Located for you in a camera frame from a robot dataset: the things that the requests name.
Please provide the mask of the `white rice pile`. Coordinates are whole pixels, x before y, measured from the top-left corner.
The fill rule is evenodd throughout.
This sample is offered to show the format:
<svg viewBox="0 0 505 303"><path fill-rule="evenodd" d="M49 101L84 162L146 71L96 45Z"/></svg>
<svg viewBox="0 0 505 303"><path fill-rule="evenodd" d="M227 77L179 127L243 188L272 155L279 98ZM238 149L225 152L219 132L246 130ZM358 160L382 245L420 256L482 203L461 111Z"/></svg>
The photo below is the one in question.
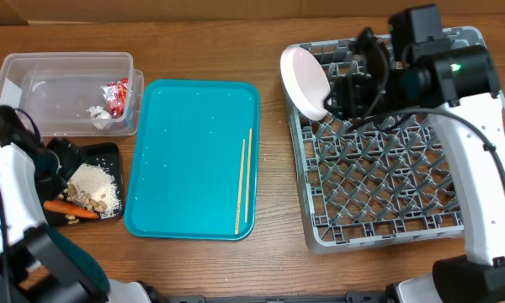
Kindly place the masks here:
<svg viewBox="0 0 505 303"><path fill-rule="evenodd" d="M72 175L68 183L73 183L80 190L90 193L94 199L106 203L107 210L103 213L102 220L121 215L123 205L119 185L108 168L83 164Z"/></svg>

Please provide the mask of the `orange carrot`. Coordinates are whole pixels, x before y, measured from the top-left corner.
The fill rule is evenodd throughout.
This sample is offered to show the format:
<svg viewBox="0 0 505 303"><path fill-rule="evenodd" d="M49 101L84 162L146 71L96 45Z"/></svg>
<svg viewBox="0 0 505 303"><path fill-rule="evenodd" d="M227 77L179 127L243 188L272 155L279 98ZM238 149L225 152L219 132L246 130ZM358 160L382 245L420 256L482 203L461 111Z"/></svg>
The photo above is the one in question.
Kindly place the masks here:
<svg viewBox="0 0 505 303"><path fill-rule="evenodd" d="M47 200L44 202L43 207L48 211L62 213L64 215L74 215L76 217L92 220L98 219L98 214L61 200Z"/></svg>

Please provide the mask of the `white tissue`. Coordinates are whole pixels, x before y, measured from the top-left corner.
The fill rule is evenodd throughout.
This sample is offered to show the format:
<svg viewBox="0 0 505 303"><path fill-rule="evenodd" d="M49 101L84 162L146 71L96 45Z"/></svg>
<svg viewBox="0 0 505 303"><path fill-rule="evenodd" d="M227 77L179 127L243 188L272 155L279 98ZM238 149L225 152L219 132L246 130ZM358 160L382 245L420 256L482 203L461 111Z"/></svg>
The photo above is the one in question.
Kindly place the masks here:
<svg viewBox="0 0 505 303"><path fill-rule="evenodd" d="M111 124L112 116L102 106L91 106L88 109L90 119L98 130L105 130Z"/></svg>

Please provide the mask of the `red snack wrapper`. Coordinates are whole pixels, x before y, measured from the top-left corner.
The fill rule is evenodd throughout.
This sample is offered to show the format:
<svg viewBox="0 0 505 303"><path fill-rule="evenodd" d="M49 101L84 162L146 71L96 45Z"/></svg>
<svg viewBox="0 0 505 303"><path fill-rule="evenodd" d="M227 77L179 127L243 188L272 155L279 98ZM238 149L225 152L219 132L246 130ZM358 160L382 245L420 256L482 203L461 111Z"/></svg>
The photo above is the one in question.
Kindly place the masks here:
<svg viewBox="0 0 505 303"><path fill-rule="evenodd" d="M128 96L129 79L122 78L101 87L105 102L112 118L120 118L125 111Z"/></svg>

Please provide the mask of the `wooden chopstick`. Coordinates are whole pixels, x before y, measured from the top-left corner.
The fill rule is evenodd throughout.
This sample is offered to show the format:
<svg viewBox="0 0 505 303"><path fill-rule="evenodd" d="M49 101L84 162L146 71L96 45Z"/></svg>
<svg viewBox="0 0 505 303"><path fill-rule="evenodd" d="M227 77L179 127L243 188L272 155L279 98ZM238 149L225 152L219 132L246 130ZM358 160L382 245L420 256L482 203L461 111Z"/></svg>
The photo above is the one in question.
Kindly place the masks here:
<svg viewBox="0 0 505 303"><path fill-rule="evenodd" d="M238 193L237 193L237 212L236 212L236 220L235 220L235 230L234 234L238 235L239 226L241 221L241 205L242 205L242 185L243 185L243 175L244 175L244 160L245 160L245 148L246 148L246 140L242 140L242 153L241 153L241 161L240 161L240 172L239 172L239 183L238 183Z"/></svg>
<svg viewBox="0 0 505 303"><path fill-rule="evenodd" d="M251 158L252 158L252 138L253 129L249 128L247 140L247 176L246 176L246 190L245 190L245 223L248 223L248 206L249 206L249 189L250 189L250 174L251 174Z"/></svg>

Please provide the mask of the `peanut pile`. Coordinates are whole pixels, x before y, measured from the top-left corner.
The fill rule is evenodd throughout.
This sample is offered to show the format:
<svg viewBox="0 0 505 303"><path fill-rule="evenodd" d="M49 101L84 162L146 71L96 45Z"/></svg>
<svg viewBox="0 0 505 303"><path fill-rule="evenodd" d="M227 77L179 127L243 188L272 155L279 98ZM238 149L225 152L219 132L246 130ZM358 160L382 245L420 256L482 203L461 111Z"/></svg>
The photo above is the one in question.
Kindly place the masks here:
<svg viewBox="0 0 505 303"><path fill-rule="evenodd" d="M107 210L105 202L94 199L90 193L77 188L73 183L69 183L67 188L58 194L57 198L86 213L83 216L66 213L65 218L70 225L79 223L81 219L100 219Z"/></svg>

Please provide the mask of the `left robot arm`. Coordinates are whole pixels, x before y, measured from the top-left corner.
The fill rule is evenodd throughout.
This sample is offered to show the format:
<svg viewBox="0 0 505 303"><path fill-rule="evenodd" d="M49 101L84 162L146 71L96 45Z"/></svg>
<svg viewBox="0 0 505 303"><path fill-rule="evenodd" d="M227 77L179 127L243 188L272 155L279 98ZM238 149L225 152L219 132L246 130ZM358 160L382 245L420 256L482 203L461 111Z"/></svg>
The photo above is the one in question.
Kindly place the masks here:
<svg viewBox="0 0 505 303"><path fill-rule="evenodd" d="M84 161L66 139L45 145L21 109L0 105L0 302L158 302L142 282L108 279L88 253L49 226L44 203Z"/></svg>

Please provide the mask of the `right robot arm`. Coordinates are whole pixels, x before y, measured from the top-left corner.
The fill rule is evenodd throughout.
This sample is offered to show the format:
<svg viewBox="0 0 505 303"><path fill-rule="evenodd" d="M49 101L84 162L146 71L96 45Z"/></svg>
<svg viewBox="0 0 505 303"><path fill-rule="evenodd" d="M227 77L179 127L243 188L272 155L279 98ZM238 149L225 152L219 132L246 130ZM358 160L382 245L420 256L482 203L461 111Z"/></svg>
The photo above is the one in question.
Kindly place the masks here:
<svg viewBox="0 0 505 303"><path fill-rule="evenodd" d="M430 274L387 287L389 302L505 300L505 131L501 84L484 45L453 45L438 8L408 8L389 19L390 39L364 29L349 49L366 75L346 77L323 105L359 128L392 115L423 114L449 164L465 233L465 254Z"/></svg>

